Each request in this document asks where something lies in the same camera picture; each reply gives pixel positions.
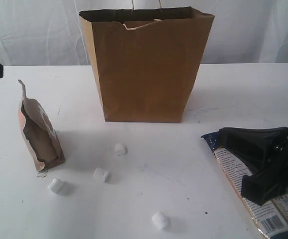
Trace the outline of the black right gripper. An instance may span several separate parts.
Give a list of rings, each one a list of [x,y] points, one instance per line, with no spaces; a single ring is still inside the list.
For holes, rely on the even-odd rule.
[[[219,145],[239,158],[251,172],[242,179],[241,196],[262,206],[288,193],[288,128],[224,127]]]

